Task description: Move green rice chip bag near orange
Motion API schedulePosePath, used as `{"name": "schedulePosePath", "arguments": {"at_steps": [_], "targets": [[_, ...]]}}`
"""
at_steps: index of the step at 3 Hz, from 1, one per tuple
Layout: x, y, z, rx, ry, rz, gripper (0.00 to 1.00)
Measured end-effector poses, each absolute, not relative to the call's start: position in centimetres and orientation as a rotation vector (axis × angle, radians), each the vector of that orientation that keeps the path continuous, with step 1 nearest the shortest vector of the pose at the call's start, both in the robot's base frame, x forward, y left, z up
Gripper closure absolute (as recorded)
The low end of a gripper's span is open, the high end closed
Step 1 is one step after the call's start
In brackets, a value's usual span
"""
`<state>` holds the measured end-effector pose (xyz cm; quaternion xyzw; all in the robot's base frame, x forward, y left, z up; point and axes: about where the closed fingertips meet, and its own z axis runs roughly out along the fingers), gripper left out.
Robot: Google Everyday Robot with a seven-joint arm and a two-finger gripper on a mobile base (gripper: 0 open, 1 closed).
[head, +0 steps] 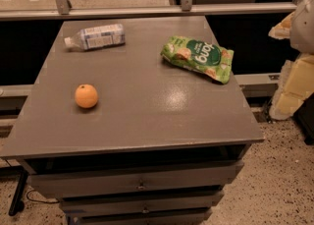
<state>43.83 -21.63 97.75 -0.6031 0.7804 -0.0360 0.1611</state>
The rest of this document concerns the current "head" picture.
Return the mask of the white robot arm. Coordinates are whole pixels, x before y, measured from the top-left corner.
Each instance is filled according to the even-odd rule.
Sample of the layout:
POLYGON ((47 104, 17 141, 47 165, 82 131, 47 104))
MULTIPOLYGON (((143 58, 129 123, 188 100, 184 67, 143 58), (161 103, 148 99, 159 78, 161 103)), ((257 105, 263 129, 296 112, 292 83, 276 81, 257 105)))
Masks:
POLYGON ((288 39, 299 51, 294 61, 282 66, 278 89, 274 93, 269 115, 275 120, 291 117, 314 93, 314 0, 302 0, 294 12, 269 31, 275 39, 288 39))

